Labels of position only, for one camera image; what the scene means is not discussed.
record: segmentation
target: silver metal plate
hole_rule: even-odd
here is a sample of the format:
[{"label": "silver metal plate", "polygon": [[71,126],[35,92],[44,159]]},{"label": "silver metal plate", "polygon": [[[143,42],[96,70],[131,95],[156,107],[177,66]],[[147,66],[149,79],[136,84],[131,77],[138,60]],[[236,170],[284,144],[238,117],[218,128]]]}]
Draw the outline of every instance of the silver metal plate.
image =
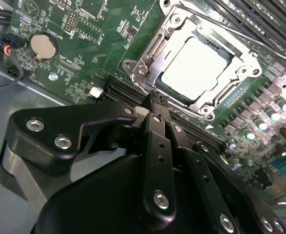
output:
[{"label": "silver metal plate", "polygon": [[[169,1],[161,9],[166,15],[154,37],[138,61],[123,61],[123,69],[133,83],[145,92],[158,90],[167,95],[174,107],[186,114],[212,121],[214,110],[247,77],[262,74],[257,55],[226,30],[193,16],[187,9],[204,14],[187,1]],[[217,44],[222,56],[201,40]],[[185,100],[168,94],[157,87],[156,80],[171,87]]]},{"label": "silver metal plate", "polygon": [[190,38],[161,80],[190,100],[196,100],[217,85],[217,78],[227,67],[227,61],[197,38]]}]

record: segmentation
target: capacitor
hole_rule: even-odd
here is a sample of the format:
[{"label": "capacitor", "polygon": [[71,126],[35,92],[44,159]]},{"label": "capacitor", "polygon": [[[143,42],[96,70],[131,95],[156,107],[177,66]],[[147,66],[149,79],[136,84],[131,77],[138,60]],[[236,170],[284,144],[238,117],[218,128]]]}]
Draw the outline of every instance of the capacitor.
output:
[{"label": "capacitor", "polygon": [[233,159],[233,161],[231,162],[231,165],[235,171],[239,171],[241,169],[240,161],[237,158]]},{"label": "capacitor", "polygon": [[286,156],[286,150],[281,144],[276,144],[275,149],[279,153],[280,156],[282,157]]},{"label": "capacitor", "polygon": [[286,139],[286,128],[279,129],[279,133]]},{"label": "capacitor", "polygon": [[252,160],[252,159],[249,159],[249,160],[247,161],[247,165],[248,165],[249,167],[252,167],[252,166],[254,165],[253,160]]},{"label": "capacitor", "polygon": [[281,99],[279,101],[277,101],[277,105],[279,105],[279,107],[286,112],[286,100],[285,99]]},{"label": "capacitor", "polygon": [[251,129],[244,130],[244,135],[245,135],[247,140],[254,140],[255,139],[255,134],[252,132]]},{"label": "capacitor", "polygon": [[267,124],[262,119],[257,119],[254,123],[261,131],[265,131],[268,128]]},{"label": "capacitor", "polygon": [[237,147],[236,147],[236,144],[235,144],[235,141],[233,140],[233,139],[229,139],[228,140],[228,145],[229,145],[229,148],[231,149],[231,150],[235,150]]},{"label": "capacitor", "polygon": [[278,121],[280,119],[280,114],[273,109],[266,111],[266,114],[272,121]]}]

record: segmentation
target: silver screw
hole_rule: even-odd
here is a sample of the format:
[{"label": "silver screw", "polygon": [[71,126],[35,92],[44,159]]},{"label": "silver screw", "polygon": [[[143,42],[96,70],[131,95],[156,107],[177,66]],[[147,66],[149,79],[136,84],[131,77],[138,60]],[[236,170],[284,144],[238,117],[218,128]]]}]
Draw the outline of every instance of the silver screw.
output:
[{"label": "silver screw", "polygon": [[57,80],[57,79],[58,79],[58,75],[57,75],[56,73],[51,72],[51,73],[49,74],[49,80],[55,81],[55,80]]},{"label": "silver screw", "polygon": [[233,233],[234,232],[234,225],[229,220],[229,218],[227,218],[224,214],[220,215],[220,222],[221,222],[223,228],[225,228],[225,230],[227,232],[229,232],[229,233]]},{"label": "silver screw", "polygon": [[207,146],[201,145],[201,148],[202,148],[204,151],[209,152],[209,149],[207,148]]},{"label": "silver screw", "polygon": [[182,131],[182,129],[181,129],[179,126],[174,126],[174,129],[175,129],[176,131],[178,131],[179,133]]},{"label": "silver screw", "polygon": [[26,122],[26,127],[33,132],[41,132],[45,126],[44,123],[38,119],[30,119]]},{"label": "silver screw", "polygon": [[161,120],[157,116],[154,116],[153,119],[156,120],[159,123],[161,122]]},{"label": "silver screw", "polygon": [[72,146],[71,140],[65,136],[56,137],[54,140],[54,144],[63,150],[67,150]]},{"label": "silver screw", "polygon": [[129,62],[126,62],[126,63],[124,64],[124,66],[125,66],[126,68],[128,68],[128,69],[131,67],[131,65],[130,65]]},{"label": "silver screw", "polygon": [[141,75],[143,75],[143,74],[145,74],[145,70],[144,70],[143,68],[141,68],[141,69],[139,69],[139,73],[140,73]]},{"label": "silver screw", "polygon": [[162,210],[166,210],[169,207],[168,198],[161,192],[156,192],[153,195],[153,200],[156,203],[156,205]]},{"label": "silver screw", "polygon": [[274,229],[266,218],[261,218],[261,223],[269,232],[273,232]]},{"label": "silver screw", "polygon": [[128,108],[124,108],[124,111],[127,113],[127,114],[129,114],[129,115],[131,115],[133,112],[130,110],[130,109],[128,109]]},{"label": "silver screw", "polygon": [[277,220],[274,220],[274,224],[282,233],[285,232],[284,228],[281,226],[281,224]]}]

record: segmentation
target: motherboard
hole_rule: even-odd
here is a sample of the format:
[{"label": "motherboard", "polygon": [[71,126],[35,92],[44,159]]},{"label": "motherboard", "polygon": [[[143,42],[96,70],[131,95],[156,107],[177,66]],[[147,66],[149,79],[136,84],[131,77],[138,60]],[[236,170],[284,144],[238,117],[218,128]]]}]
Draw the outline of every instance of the motherboard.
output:
[{"label": "motherboard", "polygon": [[16,0],[12,50],[29,79],[74,103],[168,97],[190,142],[250,186],[285,193],[286,0]]}]

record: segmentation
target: orange wire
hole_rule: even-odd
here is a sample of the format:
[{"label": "orange wire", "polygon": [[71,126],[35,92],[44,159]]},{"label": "orange wire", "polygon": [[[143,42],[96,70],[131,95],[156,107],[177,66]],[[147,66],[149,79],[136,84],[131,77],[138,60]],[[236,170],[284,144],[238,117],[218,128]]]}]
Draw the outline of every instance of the orange wire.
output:
[{"label": "orange wire", "polygon": [[7,56],[10,56],[11,55],[11,50],[10,50],[10,46],[9,45],[7,45],[7,46],[5,46],[4,47],[4,53],[7,55]]}]

